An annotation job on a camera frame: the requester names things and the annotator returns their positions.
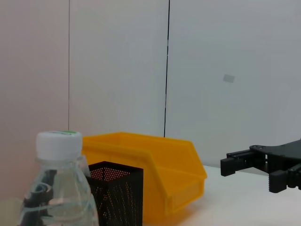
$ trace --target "white table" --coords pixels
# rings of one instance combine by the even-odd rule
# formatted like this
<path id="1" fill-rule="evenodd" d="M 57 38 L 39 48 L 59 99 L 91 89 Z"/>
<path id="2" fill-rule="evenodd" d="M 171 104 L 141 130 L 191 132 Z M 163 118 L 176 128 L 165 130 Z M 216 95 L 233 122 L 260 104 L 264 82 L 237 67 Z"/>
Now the white table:
<path id="1" fill-rule="evenodd" d="M 301 225 L 298 188 L 273 194 L 269 192 L 267 176 L 236 172 L 222 177 L 219 168 L 205 169 L 205 195 L 157 226 Z"/>

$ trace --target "yellow plastic bin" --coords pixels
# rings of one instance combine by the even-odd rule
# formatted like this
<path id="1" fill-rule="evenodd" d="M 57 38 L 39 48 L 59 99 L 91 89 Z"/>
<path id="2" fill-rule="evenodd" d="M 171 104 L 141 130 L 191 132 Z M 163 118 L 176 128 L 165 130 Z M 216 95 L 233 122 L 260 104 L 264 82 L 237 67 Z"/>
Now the yellow plastic bin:
<path id="1" fill-rule="evenodd" d="M 144 169 L 143 221 L 156 222 L 204 193 L 205 169 L 189 141 L 114 133 L 84 137 L 88 164 L 110 161 Z"/>

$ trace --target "white wall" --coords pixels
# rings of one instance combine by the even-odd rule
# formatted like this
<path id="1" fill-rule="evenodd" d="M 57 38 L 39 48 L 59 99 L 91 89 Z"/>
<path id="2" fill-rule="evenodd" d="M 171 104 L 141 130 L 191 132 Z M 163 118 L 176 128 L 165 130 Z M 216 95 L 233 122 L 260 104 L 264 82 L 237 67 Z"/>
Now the white wall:
<path id="1" fill-rule="evenodd" d="M 300 139 L 300 16 L 295 0 L 171 0 L 166 136 L 213 166 Z"/>
<path id="2" fill-rule="evenodd" d="M 0 199 L 36 173 L 39 131 L 68 128 L 68 0 L 0 1 Z"/>
<path id="3" fill-rule="evenodd" d="M 73 0 L 70 129 L 164 131 L 168 0 Z"/>

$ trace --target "black mesh pencil holder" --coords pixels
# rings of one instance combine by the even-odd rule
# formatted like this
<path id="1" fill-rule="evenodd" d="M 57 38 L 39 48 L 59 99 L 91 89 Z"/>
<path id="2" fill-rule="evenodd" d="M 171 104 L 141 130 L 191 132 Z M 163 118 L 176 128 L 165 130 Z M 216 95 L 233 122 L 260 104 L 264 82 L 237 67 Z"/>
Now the black mesh pencil holder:
<path id="1" fill-rule="evenodd" d="M 100 226 L 142 226 L 143 169 L 103 161 L 87 177 Z"/>

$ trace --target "plastic water bottle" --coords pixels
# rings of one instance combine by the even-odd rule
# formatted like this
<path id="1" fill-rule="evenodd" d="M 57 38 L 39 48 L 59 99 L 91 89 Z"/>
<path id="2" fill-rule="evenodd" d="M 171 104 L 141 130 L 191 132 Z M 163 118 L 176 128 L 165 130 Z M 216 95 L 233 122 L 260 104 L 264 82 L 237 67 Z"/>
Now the plastic water bottle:
<path id="1" fill-rule="evenodd" d="M 19 226 L 98 226 L 95 201 L 77 162 L 81 149 L 78 132 L 38 134 L 40 172 L 25 196 Z"/>

